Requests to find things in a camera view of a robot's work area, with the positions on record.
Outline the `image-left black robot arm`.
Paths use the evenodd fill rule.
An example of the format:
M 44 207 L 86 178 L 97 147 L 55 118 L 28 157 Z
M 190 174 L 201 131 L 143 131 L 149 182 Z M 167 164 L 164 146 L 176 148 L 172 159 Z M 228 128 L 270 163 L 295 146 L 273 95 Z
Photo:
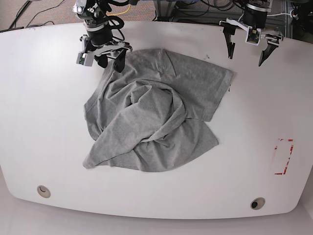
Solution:
M 86 34 L 80 37 L 82 51 L 78 53 L 76 63 L 91 67 L 93 62 L 106 68 L 112 60 L 113 68 L 121 73 L 125 67 L 125 57 L 132 51 L 131 45 L 125 41 L 121 29 L 124 21 L 112 11 L 111 6 L 126 6 L 129 1 L 116 0 L 77 0 L 73 12 L 84 21 Z

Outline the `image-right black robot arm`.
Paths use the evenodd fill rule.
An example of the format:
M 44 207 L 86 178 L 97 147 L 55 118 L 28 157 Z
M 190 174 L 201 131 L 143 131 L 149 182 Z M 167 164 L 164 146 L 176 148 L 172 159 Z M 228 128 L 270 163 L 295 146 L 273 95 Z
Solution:
M 239 5 L 243 8 L 243 14 L 238 20 L 227 18 L 219 22 L 223 27 L 228 58 L 233 58 L 235 48 L 231 37 L 240 28 L 246 32 L 245 42 L 248 44 L 258 46 L 262 39 L 266 40 L 267 48 L 261 52 L 258 64 L 261 66 L 283 41 L 283 33 L 277 29 L 266 29 L 266 20 L 271 11 L 270 0 L 241 0 Z

